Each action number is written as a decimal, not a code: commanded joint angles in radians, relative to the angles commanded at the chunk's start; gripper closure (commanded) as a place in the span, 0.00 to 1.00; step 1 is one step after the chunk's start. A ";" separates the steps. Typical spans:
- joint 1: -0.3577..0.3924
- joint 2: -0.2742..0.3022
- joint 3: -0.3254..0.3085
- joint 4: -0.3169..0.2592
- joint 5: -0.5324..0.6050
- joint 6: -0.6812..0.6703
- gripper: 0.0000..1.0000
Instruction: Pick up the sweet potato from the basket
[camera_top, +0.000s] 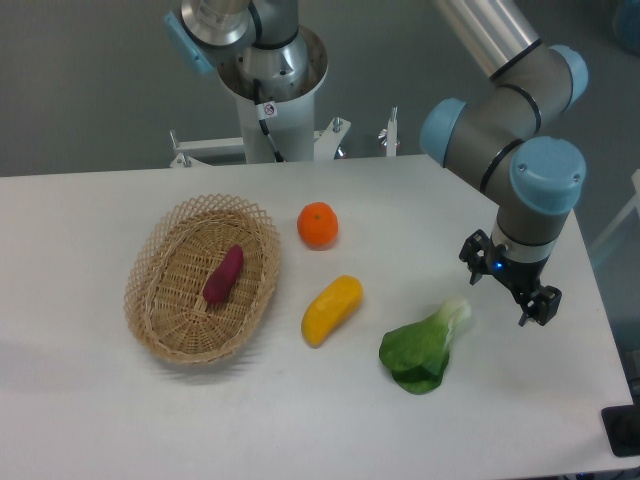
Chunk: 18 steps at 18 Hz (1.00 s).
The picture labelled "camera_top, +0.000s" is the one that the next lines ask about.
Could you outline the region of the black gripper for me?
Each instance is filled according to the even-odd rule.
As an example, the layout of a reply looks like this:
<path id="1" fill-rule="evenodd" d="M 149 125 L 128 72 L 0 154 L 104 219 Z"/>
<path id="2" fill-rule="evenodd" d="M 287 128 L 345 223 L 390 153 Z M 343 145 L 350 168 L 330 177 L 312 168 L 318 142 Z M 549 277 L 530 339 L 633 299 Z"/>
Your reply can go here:
<path id="1" fill-rule="evenodd" d="M 519 326 L 524 327 L 528 322 L 545 326 L 557 314 L 562 299 L 558 288 L 541 286 L 540 275 L 548 258 L 521 262 L 508 258 L 506 253 L 504 245 L 493 246 L 489 236 L 479 229 L 464 241 L 459 260 L 470 272 L 471 285 L 483 276 L 492 275 L 511 292 L 522 310 Z"/>

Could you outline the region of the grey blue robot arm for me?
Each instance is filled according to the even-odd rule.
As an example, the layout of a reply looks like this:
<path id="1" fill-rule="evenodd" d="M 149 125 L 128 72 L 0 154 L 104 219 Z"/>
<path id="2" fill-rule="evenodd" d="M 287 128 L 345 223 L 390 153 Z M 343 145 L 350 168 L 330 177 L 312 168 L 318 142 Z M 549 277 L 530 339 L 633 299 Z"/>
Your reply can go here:
<path id="1" fill-rule="evenodd" d="M 577 203 L 585 160 L 541 128 L 583 94 L 588 70 L 568 47 L 547 46 L 511 1 L 441 1 L 438 10 L 491 81 L 469 105 L 441 101 L 420 131 L 422 150 L 497 204 L 490 233 L 475 232 L 459 257 L 473 280 L 489 275 L 545 324 L 561 292 L 541 272 Z M 235 97 L 250 163 L 330 160 L 337 143 L 314 131 L 314 94 L 328 69 L 319 38 L 294 1 L 184 1 L 164 25 L 199 73 L 216 72 Z"/>

